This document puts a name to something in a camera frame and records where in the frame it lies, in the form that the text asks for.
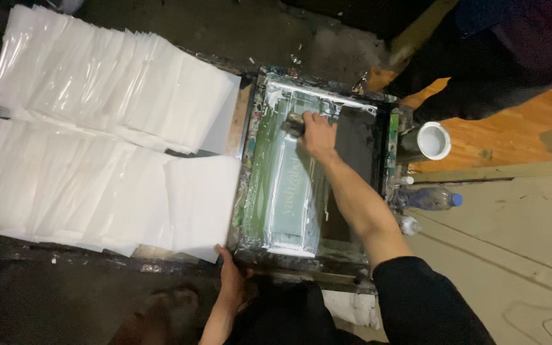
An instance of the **wooden floor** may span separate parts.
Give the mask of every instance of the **wooden floor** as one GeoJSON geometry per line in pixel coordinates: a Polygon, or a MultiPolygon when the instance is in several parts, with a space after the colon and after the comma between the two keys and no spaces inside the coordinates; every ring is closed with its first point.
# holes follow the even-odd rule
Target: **wooden floor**
{"type": "MultiPolygon", "coordinates": [[[[379,90],[395,76],[372,69],[371,90],[379,90]]],[[[418,107],[427,97],[442,90],[448,79],[439,79],[421,92],[403,100],[418,107]]],[[[417,171],[446,171],[552,160],[552,90],[521,106],[505,109],[487,119],[441,122],[451,135],[453,148],[439,161],[410,166],[417,171]]]]}

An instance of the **paint can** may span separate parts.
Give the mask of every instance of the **paint can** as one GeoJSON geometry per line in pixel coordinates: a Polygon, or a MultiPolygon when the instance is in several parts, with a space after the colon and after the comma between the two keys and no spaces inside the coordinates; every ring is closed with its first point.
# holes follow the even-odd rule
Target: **paint can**
{"type": "Polygon", "coordinates": [[[441,160],[451,151],[451,136],[438,122],[427,122],[399,137],[398,164],[441,160]]]}

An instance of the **hand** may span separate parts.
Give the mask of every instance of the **hand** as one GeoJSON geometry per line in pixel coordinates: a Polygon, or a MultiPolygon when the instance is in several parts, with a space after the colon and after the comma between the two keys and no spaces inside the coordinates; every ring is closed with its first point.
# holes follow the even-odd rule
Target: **hand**
{"type": "Polygon", "coordinates": [[[323,165],[327,160],[338,157],[335,151],[335,132],[338,125],[336,123],[330,125],[327,117],[321,116],[317,112],[311,114],[311,112],[305,111],[302,116],[306,132],[299,140],[300,145],[323,165]]]}
{"type": "MultiPolygon", "coordinates": [[[[231,303],[235,309],[244,302],[244,287],[246,279],[242,277],[240,271],[234,264],[231,253],[226,248],[217,245],[219,254],[223,257],[223,267],[221,269],[221,292],[218,297],[231,303]]],[[[247,277],[253,275],[253,270],[247,270],[247,277]]]]}

